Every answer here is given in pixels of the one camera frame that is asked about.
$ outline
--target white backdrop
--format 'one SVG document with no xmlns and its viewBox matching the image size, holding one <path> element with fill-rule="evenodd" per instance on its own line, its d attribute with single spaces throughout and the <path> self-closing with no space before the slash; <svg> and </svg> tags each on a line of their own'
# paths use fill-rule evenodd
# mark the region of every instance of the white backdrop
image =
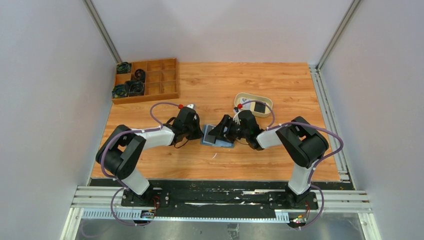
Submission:
<svg viewBox="0 0 424 240">
<path fill-rule="evenodd" d="M 364 0 L 322 74 L 384 240 L 423 239 L 424 1 Z"/>
<path fill-rule="evenodd" d="M 318 63 L 352 0 L 93 0 L 123 61 Z"/>
<path fill-rule="evenodd" d="M 0 239 L 57 240 L 90 175 L 115 62 L 83 1 L 0 1 Z"/>
</svg>

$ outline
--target wooden tabletop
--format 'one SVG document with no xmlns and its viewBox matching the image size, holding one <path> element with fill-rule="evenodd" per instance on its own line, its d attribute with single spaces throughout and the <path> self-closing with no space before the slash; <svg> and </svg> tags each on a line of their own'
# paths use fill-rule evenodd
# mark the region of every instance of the wooden tabletop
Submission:
<svg viewBox="0 0 424 240">
<path fill-rule="evenodd" d="M 181 96 L 168 102 L 194 103 L 201 128 L 204 124 L 218 124 L 225 114 L 233 116 L 234 98 L 241 92 L 270 98 L 276 124 L 302 116 L 310 124 L 325 128 L 306 63 L 182 62 L 179 68 Z M 155 103 L 157 101 L 113 105 L 101 144 L 120 124 L 140 129 L 157 127 L 149 114 Z M 166 122 L 178 112 L 175 106 L 159 105 L 153 114 Z M 272 117 L 256 120 L 264 129 Z M 137 169 L 148 179 L 287 181 L 293 165 L 283 146 L 256 151 L 238 142 L 234 148 L 223 148 L 192 140 L 179 149 L 160 146 L 143 151 Z M 99 164 L 94 165 L 91 176 L 103 177 Z M 313 180 L 340 180 L 334 158 L 320 163 Z"/>
</svg>

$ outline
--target purple cable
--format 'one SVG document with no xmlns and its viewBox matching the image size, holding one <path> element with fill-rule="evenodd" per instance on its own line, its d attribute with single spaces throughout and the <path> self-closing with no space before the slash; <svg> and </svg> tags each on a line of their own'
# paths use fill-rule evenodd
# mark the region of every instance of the purple cable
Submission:
<svg viewBox="0 0 424 240">
<path fill-rule="evenodd" d="M 328 135 L 333 136 L 334 138 L 336 138 L 340 142 L 340 146 L 335 151 L 332 151 L 329 154 L 323 156 L 321 159 L 319 159 L 318 161 L 316 161 L 315 164 L 312 166 L 312 170 L 310 171 L 310 174 L 309 174 L 309 176 L 307 178 L 307 183 L 308 184 L 311 184 L 312 175 L 314 175 L 315 168 L 318 166 L 318 164 L 320 164 L 325 159 L 327 159 L 327 158 L 329 158 L 329 157 L 337 154 L 338 152 L 340 152 L 345 144 L 343 143 L 342 138 L 339 137 L 334 132 L 331 132 L 331 131 L 329 131 L 329 130 L 327 130 L 325 128 L 322 128 L 322 127 L 310 125 L 310 124 L 303 123 L 303 122 L 289 121 L 289 122 L 286 122 L 286 123 L 283 123 L 283 124 L 279 124 L 278 126 L 271 127 L 269 129 L 269 131 L 270 130 L 273 130 L 273 129 L 276 129 L 276 128 L 284 127 L 284 126 L 287 126 L 287 125 L 298 125 L 298 126 L 302 126 L 302 127 L 307 127 L 307 128 L 315 129 L 315 130 L 318 130 L 318 131 L 321 131 L 321 132 L 324 132 L 324 133 L 326 133 Z"/>
<path fill-rule="evenodd" d="M 151 223 L 151 221 L 147 222 L 147 223 L 129 223 L 126 221 L 122 221 L 121 219 L 118 218 L 117 214 L 114 211 L 114 200 L 116 198 L 116 196 L 118 195 L 118 193 L 122 190 L 124 190 L 125 187 L 121 187 L 120 189 L 118 189 L 118 191 L 115 192 L 115 194 L 112 197 L 112 201 L 110 201 L 110 210 L 112 211 L 112 215 L 113 217 L 121 224 L 123 225 L 127 225 L 127 226 L 131 226 L 131 227 L 138 227 L 138 226 L 146 226 L 149 223 Z"/>
<path fill-rule="evenodd" d="M 311 188 L 314 188 L 314 189 L 316 189 L 316 190 L 318 190 L 319 191 L 319 193 L 321 194 L 321 208 L 319 209 L 319 212 L 318 212 L 318 214 L 316 215 L 316 217 L 314 217 L 310 222 L 308 222 L 307 224 L 305 224 L 304 226 L 301 226 L 301 227 L 299 227 L 299 228 L 294 228 L 295 230 L 297 230 L 297 229 L 299 229 L 299 231 L 300 230 L 302 230 L 302 229 L 304 229 L 304 228 L 306 228 L 306 227 L 309 227 L 310 225 L 312 225 L 316 220 L 318 220 L 318 218 L 321 216 L 321 214 L 323 213 L 323 210 L 324 210 L 324 193 L 323 193 L 323 191 L 321 190 L 321 188 L 319 188 L 318 186 L 315 186 L 315 185 L 310 185 L 310 187 Z"/>
<path fill-rule="evenodd" d="M 106 152 L 108 151 L 108 149 L 111 147 L 112 143 L 114 143 L 118 138 L 120 138 L 122 135 L 125 134 L 134 134 L 134 133 L 149 133 L 149 132 L 154 132 L 154 131 L 159 131 L 163 128 L 164 124 L 159 121 L 155 116 L 153 116 L 153 108 L 156 107 L 157 105 L 161 105 L 161 104 L 168 104 L 168 105 L 173 105 L 173 106 L 179 106 L 178 104 L 172 103 L 172 102 L 158 102 L 156 104 L 154 104 L 153 106 L 151 106 L 150 108 L 150 116 L 160 124 L 159 127 L 154 127 L 154 128 L 148 128 L 148 129 L 137 129 L 137 130 L 128 130 L 128 131 L 123 131 L 118 133 L 116 136 L 114 136 L 109 143 L 106 145 L 106 147 L 104 148 L 103 154 L 101 155 L 101 159 L 100 159 L 100 168 L 101 168 L 101 172 L 108 178 L 113 178 L 116 179 L 118 181 L 118 183 L 120 183 L 122 186 L 124 187 L 128 187 L 127 185 L 125 185 L 125 183 L 123 183 L 121 180 L 119 180 L 118 178 L 116 178 L 114 175 L 110 175 L 105 171 L 105 158 L 106 158 Z"/>
<path fill-rule="evenodd" d="M 276 115 L 274 114 L 274 111 L 271 109 L 271 107 L 270 107 L 270 106 L 268 106 L 268 104 L 266 104 L 266 103 L 265 103 L 265 102 L 263 102 L 263 101 L 258 101 L 258 100 L 249 100 L 249 101 L 245 101 L 245 102 L 243 102 L 241 105 L 243 106 L 243 105 L 245 105 L 245 104 L 253 103 L 253 102 L 255 102 L 255 103 L 260 103 L 260 104 L 265 105 L 265 106 L 269 109 L 269 111 L 271 112 L 271 114 L 272 114 L 272 122 L 271 122 L 271 124 L 269 124 L 269 125 L 266 127 L 266 130 L 268 131 L 268 130 L 269 130 L 268 128 L 270 128 L 270 127 L 274 124 L 274 122 L 276 121 Z"/>
<path fill-rule="evenodd" d="M 164 127 L 164 124 L 161 121 L 159 121 L 159 119 L 157 119 L 155 116 L 153 116 L 153 108 L 156 107 L 157 105 L 161 105 L 161 104 L 168 104 L 168 105 L 173 105 L 173 106 L 179 107 L 178 104 L 175 104 L 175 103 L 169 102 L 169 101 L 161 101 L 161 102 L 155 103 L 155 104 L 153 104 L 153 106 L 151 106 L 151 108 L 150 108 L 150 116 L 156 122 L 158 122 L 160 124 L 160 129 L 162 129 Z"/>
</svg>

